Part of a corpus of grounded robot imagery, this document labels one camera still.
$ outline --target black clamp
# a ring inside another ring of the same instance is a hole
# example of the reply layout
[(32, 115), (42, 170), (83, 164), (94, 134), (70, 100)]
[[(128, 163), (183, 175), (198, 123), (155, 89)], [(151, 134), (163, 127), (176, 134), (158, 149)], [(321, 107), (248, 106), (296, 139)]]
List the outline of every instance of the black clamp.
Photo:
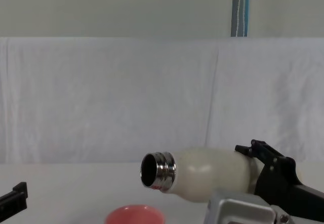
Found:
[(14, 186), (12, 192), (0, 197), (0, 222), (27, 208), (27, 183)]
[(285, 157), (268, 144), (252, 140), (251, 147), (235, 150), (264, 163), (255, 195), (270, 205), (277, 205), (289, 215), (324, 222), (324, 193), (303, 185), (296, 175), (293, 158)]

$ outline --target white water bottle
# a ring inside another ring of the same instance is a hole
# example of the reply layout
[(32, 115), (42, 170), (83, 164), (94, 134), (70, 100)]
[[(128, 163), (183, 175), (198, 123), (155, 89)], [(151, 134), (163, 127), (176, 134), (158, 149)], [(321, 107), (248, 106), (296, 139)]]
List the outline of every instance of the white water bottle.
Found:
[(147, 154), (141, 165), (145, 187), (207, 202), (214, 189), (253, 193), (264, 164), (241, 153), (211, 148)]

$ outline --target pink bowl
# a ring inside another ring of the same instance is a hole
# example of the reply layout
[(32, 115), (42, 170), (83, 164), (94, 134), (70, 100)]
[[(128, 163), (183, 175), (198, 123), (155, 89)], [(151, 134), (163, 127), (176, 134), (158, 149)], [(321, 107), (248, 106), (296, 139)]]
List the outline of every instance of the pink bowl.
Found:
[(105, 224), (165, 224), (165, 218), (151, 206), (127, 205), (110, 213)]

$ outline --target white table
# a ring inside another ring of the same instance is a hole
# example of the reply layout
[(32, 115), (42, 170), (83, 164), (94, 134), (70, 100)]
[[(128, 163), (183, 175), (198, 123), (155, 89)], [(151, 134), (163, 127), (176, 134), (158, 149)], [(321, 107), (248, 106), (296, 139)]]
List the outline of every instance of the white table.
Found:
[[(324, 191), (324, 163), (298, 164), (303, 183)], [(161, 210), (166, 224), (202, 223), (206, 204), (146, 189), (139, 163), (0, 165), (0, 194), (26, 181), (28, 208), (6, 224), (102, 224), (107, 214), (127, 204)]]

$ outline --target wall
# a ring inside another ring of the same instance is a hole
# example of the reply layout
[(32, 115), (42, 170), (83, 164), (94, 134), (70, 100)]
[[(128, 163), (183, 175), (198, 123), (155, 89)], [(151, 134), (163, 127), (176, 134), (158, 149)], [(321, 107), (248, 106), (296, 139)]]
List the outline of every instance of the wall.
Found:
[(324, 0), (250, 0), (249, 37), (323, 37)]
[(229, 37), (232, 0), (0, 0), (0, 36)]

